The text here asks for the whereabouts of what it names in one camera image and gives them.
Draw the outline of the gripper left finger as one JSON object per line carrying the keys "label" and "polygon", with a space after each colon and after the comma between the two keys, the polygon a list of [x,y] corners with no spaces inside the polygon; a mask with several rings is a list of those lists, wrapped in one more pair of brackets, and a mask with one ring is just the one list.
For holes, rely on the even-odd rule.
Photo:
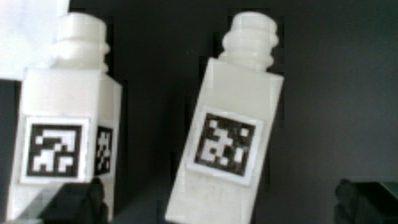
{"label": "gripper left finger", "polygon": [[88,183],[65,183],[44,211],[44,224],[108,224],[104,187],[97,178]]}

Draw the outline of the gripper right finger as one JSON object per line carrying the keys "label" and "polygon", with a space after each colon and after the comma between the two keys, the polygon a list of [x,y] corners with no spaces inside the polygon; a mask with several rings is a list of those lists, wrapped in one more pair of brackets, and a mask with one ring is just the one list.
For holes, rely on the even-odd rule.
{"label": "gripper right finger", "polygon": [[335,187],[333,224],[398,224],[398,182],[353,182]]}

